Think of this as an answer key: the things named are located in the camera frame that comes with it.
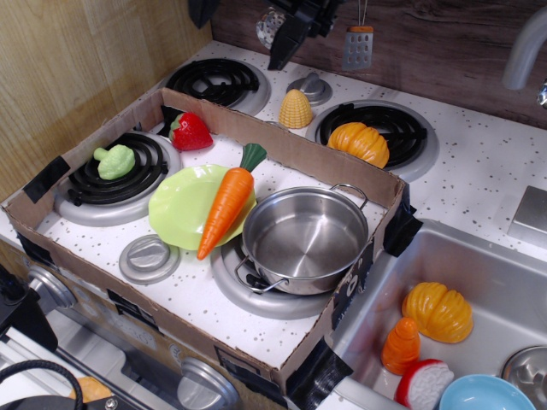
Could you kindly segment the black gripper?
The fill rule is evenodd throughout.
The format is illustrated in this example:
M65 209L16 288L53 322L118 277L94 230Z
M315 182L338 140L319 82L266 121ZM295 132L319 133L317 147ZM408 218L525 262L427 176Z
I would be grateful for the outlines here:
M189 0L188 12L196 28L203 28L214 16L220 0ZM307 37L326 37L333 28L344 0L268 1L285 15L270 48L268 70L282 70Z

